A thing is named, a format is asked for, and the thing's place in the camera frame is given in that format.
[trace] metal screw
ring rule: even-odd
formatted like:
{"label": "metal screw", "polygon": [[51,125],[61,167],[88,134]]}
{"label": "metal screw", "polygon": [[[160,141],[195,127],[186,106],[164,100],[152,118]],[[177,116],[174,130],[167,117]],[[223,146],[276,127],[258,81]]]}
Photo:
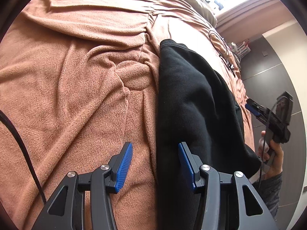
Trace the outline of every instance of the metal screw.
{"label": "metal screw", "polygon": [[100,166],[100,169],[102,170],[108,170],[110,168],[110,166],[108,164],[103,164]]}
{"label": "metal screw", "polygon": [[67,174],[68,177],[74,177],[75,175],[76,175],[75,171],[69,171]]}
{"label": "metal screw", "polygon": [[236,177],[243,177],[243,173],[241,171],[236,171],[234,174]]}
{"label": "metal screw", "polygon": [[208,170],[210,170],[210,166],[207,165],[207,164],[203,164],[203,165],[201,166],[201,169],[202,169],[202,170],[208,171]]}

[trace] black cable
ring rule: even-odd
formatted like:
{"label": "black cable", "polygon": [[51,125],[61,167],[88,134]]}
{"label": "black cable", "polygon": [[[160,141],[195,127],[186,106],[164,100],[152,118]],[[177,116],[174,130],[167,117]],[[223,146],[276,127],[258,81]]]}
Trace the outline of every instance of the black cable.
{"label": "black cable", "polygon": [[266,123],[266,133],[264,134],[264,141],[263,141],[263,146],[262,146],[262,155],[261,155],[261,167],[260,167],[260,173],[259,173],[259,184],[258,184],[258,191],[260,190],[260,185],[261,185],[261,176],[262,176],[262,169],[263,169],[263,154],[264,154],[264,146],[266,144],[266,134],[267,134],[267,129],[269,128],[270,125],[270,118],[272,115],[272,111],[274,110],[275,106],[278,104],[279,101],[281,101],[283,98],[287,98],[286,96],[281,96],[276,100],[275,104],[271,108],[269,115],[268,115],[268,120]]}
{"label": "black cable", "polygon": [[[221,52],[216,48],[216,46],[213,44],[213,42],[212,42],[212,40],[211,40],[211,35],[215,35],[217,39],[219,39],[220,41],[223,42],[223,45],[224,45],[224,47],[225,47],[225,53],[221,53]],[[228,50],[228,47],[227,47],[226,42],[225,42],[225,41],[223,40],[223,38],[222,38],[218,33],[216,33],[214,30],[209,30],[208,36],[209,36],[209,41],[210,41],[211,45],[212,45],[212,46],[214,47],[214,49],[219,53],[219,57],[222,59],[222,61],[224,62],[225,66],[227,67],[227,69],[228,69],[229,71],[231,71],[232,74],[235,76],[235,73],[234,73],[234,71],[233,71],[233,69],[232,69],[232,66],[231,66],[230,63],[229,63],[229,50]]]}
{"label": "black cable", "polygon": [[35,170],[33,168],[33,164],[31,162],[31,159],[30,159],[30,156],[28,154],[28,151],[25,147],[25,144],[23,143],[18,131],[16,130],[15,126],[12,124],[12,122],[9,120],[9,118],[0,110],[0,121],[6,126],[6,128],[11,132],[11,134],[13,135],[13,137],[15,138],[16,142],[18,143],[22,153],[23,153],[23,156],[27,162],[27,165],[28,165],[28,168],[30,170],[30,173],[33,177],[33,180],[35,181],[35,184],[38,188],[38,191],[41,195],[41,198],[43,200],[43,204],[45,205],[46,204],[46,197],[45,197],[45,194],[44,194],[44,191],[39,183],[39,180],[37,178],[37,175],[35,173]]}

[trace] brown blanket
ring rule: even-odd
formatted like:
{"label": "brown blanket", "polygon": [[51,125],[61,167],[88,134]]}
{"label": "brown blanket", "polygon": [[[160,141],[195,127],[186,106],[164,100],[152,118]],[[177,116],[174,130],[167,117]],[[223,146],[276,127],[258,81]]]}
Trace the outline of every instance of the brown blanket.
{"label": "brown blanket", "polygon": [[[183,0],[32,0],[0,44],[0,107],[23,138],[47,198],[70,171],[93,171],[125,141],[134,155],[112,196],[119,230],[156,228],[155,117],[159,43],[202,55],[242,108],[245,89],[208,41],[210,24]],[[0,200],[19,229],[43,207],[22,153],[0,124]],[[89,195],[86,225],[90,228]]]}

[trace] wrinkled fabric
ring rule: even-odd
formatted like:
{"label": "wrinkled fabric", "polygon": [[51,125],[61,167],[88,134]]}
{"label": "wrinkled fabric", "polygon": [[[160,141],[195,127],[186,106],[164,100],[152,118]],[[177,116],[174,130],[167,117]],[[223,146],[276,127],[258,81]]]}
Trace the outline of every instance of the wrinkled fabric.
{"label": "wrinkled fabric", "polygon": [[278,212],[279,192],[281,190],[281,185],[282,173],[261,181],[261,186],[259,190],[259,182],[253,183],[254,188],[258,190],[261,199],[268,207],[271,215],[275,220]]}
{"label": "wrinkled fabric", "polygon": [[[0,107],[24,140],[47,198],[70,170],[91,172],[131,141],[125,185],[111,197],[117,227],[156,229],[159,43],[167,38],[223,77],[254,149],[239,70],[232,55],[236,77],[225,68],[208,41],[210,29],[183,0],[31,0],[0,44]],[[19,229],[30,229],[41,198],[2,124],[0,143],[0,200]],[[89,208],[87,194],[87,229]]]}
{"label": "wrinkled fabric", "polygon": [[218,172],[239,170],[247,178],[259,170],[261,160],[244,143],[241,111],[219,73],[184,44],[166,39],[160,46],[158,229],[192,230],[200,194],[191,192],[178,144],[186,142],[192,154]]}

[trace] black sweatshirt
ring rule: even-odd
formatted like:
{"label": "black sweatshirt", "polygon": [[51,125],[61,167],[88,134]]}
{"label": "black sweatshirt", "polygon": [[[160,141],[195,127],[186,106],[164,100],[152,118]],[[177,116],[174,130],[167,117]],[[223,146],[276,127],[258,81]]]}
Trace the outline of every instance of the black sweatshirt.
{"label": "black sweatshirt", "polygon": [[224,79],[196,52],[173,40],[160,43],[157,138],[158,229],[193,229],[200,195],[186,185],[178,144],[219,172],[260,168],[244,144],[242,112]]}

